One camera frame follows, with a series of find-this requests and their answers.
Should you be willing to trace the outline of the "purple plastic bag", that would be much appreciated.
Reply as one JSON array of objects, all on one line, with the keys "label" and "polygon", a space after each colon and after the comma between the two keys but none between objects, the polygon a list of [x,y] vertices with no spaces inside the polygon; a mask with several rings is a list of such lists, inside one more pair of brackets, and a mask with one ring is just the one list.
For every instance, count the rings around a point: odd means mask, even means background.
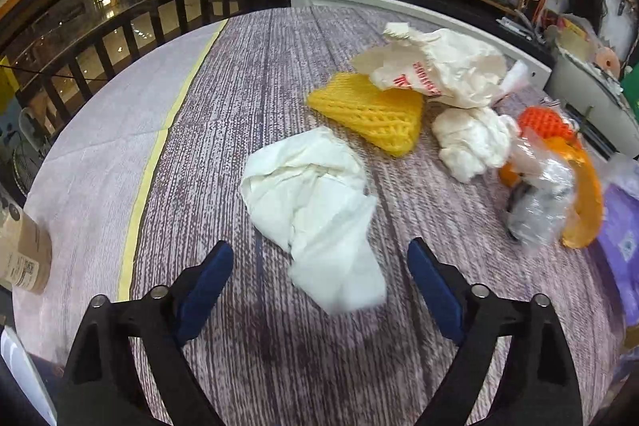
[{"label": "purple plastic bag", "polygon": [[629,327],[638,324],[638,162],[616,153],[603,170],[604,211],[598,242]]}]

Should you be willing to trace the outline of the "white paper towel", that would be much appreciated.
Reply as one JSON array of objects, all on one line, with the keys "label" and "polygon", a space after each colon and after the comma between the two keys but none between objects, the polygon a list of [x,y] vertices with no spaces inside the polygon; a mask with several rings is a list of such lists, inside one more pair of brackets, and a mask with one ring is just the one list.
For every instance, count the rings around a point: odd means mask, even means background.
[{"label": "white paper towel", "polygon": [[251,223],[292,257],[288,277],[325,313],[382,305],[387,283],[367,238],[377,197],[365,164],[317,127],[248,157],[239,185]]}]

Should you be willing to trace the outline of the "yellow foam net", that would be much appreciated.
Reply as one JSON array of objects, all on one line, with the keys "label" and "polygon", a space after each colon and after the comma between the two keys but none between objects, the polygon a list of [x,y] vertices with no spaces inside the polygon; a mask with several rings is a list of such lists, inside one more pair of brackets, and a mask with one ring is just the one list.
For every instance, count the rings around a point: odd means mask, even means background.
[{"label": "yellow foam net", "polygon": [[322,116],[393,157],[403,157],[416,146],[424,102],[418,92],[382,91],[367,75],[354,72],[335,73],[325,87],[312,91],[306,98],[306,104]]}]

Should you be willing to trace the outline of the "white red printed plastic bag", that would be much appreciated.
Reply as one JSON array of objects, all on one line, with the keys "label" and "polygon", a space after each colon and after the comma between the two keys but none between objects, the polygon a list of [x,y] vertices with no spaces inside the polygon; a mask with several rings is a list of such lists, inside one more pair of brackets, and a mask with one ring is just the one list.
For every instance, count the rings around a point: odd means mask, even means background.
[{"label": "white red printed plastic bag", "polygon": [[384,46],[351,59],[354,70],[380,90],[412,90],[472,109],[497,103],[531,79],[523,61],[508,66],[495,46],[447,28],[422,32],[407,23],[389,23],[383,35]]}]

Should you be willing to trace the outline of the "clear crumpled plastic bag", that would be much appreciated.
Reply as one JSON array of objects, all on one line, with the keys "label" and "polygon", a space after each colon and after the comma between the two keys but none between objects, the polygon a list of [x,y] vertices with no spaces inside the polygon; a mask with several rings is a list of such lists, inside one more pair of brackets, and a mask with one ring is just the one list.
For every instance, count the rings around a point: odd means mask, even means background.
[{"label": "clear crumpled plastic bag", "polygon": [[506,230],[526,250],[550,246],[561,235],[576,198],[576,178],[569,162],[525,129],[510,151],[517,176],[506,203]]}]

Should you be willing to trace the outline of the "purple grey tablecloth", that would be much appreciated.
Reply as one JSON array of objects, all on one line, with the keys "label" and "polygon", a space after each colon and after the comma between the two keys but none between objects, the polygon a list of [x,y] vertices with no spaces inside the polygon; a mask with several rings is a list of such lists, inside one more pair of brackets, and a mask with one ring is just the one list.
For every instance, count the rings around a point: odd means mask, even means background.
[{"label": "purple grey tablecloth", "polygon": [[395,159],[335,127],[363,161],[373,212],[352,206],[347,188],[308,179],[289,188],[290,208],[263,200],[285,225],[282,242],[251,223],[240,186],[269,168],[261,148],[326,127],[306,96],[380,44],[387,19],[253,12],[160,46],[109,81],[58,136],[27,198],[53,262],[42,294],[13,296],[26,349],[63,365],[92,296],[139,297],[224,240],[233,275],[185,354],[225,423],[410,425],[455,356],[406,268],[420,237],[499,296],[550,297],[594,417],[624,336],[612,283],[588,252],[513,243],[505,187],[494,173],[456,182],[429,130]]}]

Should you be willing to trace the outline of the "small white crumpled tissue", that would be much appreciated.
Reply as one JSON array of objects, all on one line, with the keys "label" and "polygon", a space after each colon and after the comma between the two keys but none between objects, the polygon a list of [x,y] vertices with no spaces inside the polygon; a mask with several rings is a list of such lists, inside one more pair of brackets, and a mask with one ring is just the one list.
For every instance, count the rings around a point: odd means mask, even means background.
[{"label": "small white crumpled tissue", "polygon": [[490,168],[504,166],[512,142],[520,135],[513,118],[498,115],[490,107],[446,109],[434,119],[431,129],[440,145],[440,160],[463,184]]}]

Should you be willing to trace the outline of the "white printer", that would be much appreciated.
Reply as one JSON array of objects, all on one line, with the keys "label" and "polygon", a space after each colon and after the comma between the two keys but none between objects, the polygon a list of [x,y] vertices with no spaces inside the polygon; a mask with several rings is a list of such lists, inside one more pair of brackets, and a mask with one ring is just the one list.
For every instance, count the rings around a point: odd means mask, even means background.
[{"label": "white printer", "polygon": [[638,156],[638,121],[622,97],[619,83],[559,50],[545,91],[573,118],[584,122],[584,133],[590,133],[603,153]]}]

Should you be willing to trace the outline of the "white left desk drawer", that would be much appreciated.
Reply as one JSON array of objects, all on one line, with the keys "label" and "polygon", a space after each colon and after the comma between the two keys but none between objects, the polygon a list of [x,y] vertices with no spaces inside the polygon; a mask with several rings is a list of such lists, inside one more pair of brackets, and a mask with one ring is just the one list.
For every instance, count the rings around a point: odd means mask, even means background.
[{"label": "white left desk drawer", "polygon": [[462,32],[492,43],[513,61],[523,61],[531,74],[531,83],[543,89],[550,79],[554,59],[539,46],[516,36],[496,20],[476,15],[464,8],[453,8],[440,0],[290,0],[295,8],[303,6],[348,6],[389,12],[400,20],[410,17],[437,27]]}]

